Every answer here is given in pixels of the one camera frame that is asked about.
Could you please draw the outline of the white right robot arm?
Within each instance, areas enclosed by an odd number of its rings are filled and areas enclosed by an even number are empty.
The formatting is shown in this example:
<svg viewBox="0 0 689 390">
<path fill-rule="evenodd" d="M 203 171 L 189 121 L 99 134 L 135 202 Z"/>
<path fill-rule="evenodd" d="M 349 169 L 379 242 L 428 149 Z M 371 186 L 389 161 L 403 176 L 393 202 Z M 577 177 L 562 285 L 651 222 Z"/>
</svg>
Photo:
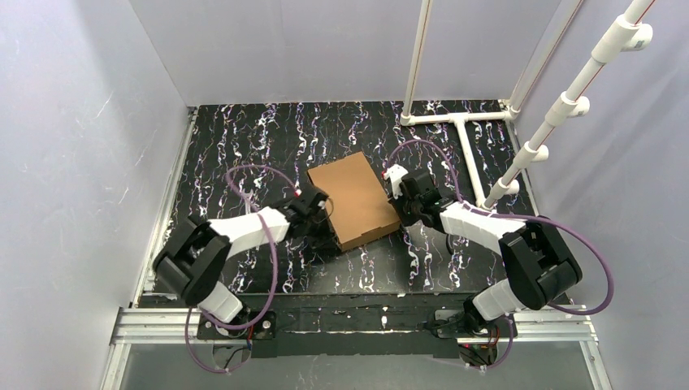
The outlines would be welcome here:
<svg viewBox="0 0 689 390">
<path fill-rule="evenodd" d="M 474 212 L 442 196 L 425 171 L 409 172 L 394 165 L 383 178 L 391 186 L 388 201 L 403 226 L 422 223 L 500 255 L 506 277 L 464 302 L 466 325 L 479 329 L 506 314 L 540 310 L 581 281 L 582 270 L 554 226 Z"/>
</svg>

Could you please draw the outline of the brown cardboard box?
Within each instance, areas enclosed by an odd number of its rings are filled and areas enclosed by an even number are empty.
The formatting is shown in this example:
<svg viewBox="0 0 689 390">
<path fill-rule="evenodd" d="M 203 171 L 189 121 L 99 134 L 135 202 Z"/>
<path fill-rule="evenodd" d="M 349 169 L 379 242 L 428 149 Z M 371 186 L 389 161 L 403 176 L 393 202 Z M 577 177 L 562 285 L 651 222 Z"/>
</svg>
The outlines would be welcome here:
<svg viewBox="0 0 689 390">
<path fill-rule="evenodd" d="M 329 223 L 345 252 L 394 233 L 401 221 L 365 154 L 357 152 L 308 171 L 331 199 Z"/>
</svg>

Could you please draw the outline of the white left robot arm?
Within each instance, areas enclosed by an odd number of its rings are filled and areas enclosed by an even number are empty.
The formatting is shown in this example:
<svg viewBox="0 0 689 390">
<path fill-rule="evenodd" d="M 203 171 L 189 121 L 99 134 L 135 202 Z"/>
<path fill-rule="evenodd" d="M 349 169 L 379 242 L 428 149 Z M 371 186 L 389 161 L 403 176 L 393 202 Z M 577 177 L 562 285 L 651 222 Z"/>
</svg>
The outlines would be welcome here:
<svg viewBox="0 0 689 390">
<path fill-rule="evenodd" d="M 156 278 L 187 307 L 198 308 L 213 324 L 242 330 L 262 318 L 269 305 L 240 324 L 243 302 L 219 278 L 228 259 L 268 245 L 278 265 L 277 244 L 316 236 L 327 217 L 329 196 L 319 188 L 301 190 L 274 206 L 229 219 L 202 219 L 191 214 L 177 225 L 153 261 Z"/>
</svg>

